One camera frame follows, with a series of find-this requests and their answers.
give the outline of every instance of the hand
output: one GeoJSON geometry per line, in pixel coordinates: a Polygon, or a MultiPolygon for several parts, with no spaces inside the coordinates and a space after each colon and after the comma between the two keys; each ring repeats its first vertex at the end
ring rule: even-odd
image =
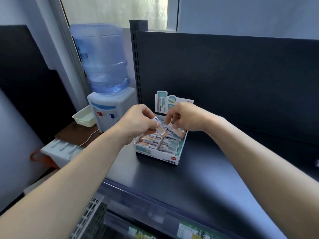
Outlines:
{"type": "Polygon", "coordinates": [[[165,123],[174,123],[173,128],[188,131],[203,131],[205,121],[214,114],[189,102],[180,102],[167,112],[165,123]]]}
{"type": "Polygon", "coordinates": [[[126,144],[129,144],[133,138],[139,135],[156,132],[155,128],[160,125],[158,122],[151,120],[154,117],[154,113],[146,105],[134,105],[114,125],[114,128],[123,135],[126,144]]]}

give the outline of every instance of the window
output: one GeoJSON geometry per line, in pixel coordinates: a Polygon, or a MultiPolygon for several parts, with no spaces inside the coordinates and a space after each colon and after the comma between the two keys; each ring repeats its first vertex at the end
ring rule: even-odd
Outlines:
{"type": "Polygon", "coordinates": [[[129,28],[131,19],[147,20],[150,30],[167,30],[168,0],[61,0],[61,2],[69,24],[112,23],[129,28]]]}

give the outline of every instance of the white plastic basket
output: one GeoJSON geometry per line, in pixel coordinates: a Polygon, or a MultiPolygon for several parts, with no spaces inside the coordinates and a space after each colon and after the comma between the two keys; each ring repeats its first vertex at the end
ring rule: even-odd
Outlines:
{"type": "Polygon", "coordinates": [[[96,124],[96,119],[94,114],[92,113],[90,105],[75,113],[72,117],[77,124],[80,124],[82,126],[92,127],[96,124]]]}

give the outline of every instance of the left hand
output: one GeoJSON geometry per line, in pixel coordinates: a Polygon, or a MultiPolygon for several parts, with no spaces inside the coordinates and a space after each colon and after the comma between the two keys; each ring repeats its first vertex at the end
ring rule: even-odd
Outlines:
{"type": "Polygon", "coordinates": [[[144,104],[132,106],[114,125],[119,133],[124,136],[126,144],[129,144],[133,138],[142,134],[153,134],[155,128],[160,125],[152,120],[154,113],[144,104]]]}

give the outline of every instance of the left arm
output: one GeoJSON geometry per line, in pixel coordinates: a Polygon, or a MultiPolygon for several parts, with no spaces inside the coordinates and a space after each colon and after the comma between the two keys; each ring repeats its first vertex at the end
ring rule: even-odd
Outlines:
{"type": "Polygon", "coordinates": [[[0,217],[1,238],[69,238],[122,147],[158,127],[153,117],[145,105],[131,107],[116,125],[0,217]]]}

